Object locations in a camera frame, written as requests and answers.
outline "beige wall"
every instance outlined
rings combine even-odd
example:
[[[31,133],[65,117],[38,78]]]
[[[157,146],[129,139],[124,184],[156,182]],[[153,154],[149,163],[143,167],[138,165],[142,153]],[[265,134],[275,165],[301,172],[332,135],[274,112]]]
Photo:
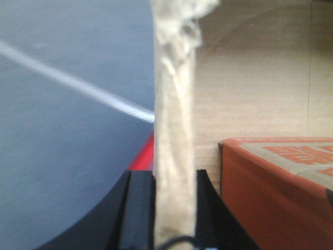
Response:
[[[333,136],[333,2],[224,0],[200,22],[197,168],[218,189],[218,141]]]

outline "red edge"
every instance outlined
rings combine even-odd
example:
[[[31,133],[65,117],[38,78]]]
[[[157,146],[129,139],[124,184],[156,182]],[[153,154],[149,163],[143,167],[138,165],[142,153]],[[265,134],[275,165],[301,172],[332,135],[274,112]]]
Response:
[[[149,136],[146,144],[142,147],[138,155],[130,164],[130,170],[149,170],[151,169],[154,156],[154,135]]]

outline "cardboard box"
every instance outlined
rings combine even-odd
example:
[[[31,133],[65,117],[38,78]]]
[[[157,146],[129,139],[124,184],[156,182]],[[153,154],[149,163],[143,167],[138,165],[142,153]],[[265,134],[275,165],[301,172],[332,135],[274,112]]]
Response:
[[[333,136],[333,2],[223,0],[199,24],[196,165],[216,189],[222,139]]]
[[[221,197],[263,250],[333,249],[333,137],[229,138]]]

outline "orange box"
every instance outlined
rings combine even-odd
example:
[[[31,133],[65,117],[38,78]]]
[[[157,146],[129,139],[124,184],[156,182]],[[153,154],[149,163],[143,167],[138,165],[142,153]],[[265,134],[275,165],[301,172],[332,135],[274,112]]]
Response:
[[[229,138],[221,198],[263,250],[333,249],[333,137]]]

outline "blue-gray surface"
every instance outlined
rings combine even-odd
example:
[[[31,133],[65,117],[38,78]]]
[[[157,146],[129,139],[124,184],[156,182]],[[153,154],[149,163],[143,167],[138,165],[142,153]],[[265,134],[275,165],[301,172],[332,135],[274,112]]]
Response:
[[[153,109],[148,0],[1,1],[0,41]],[[82,218],[151,130],[0,55],[0,249],[35,248]]]

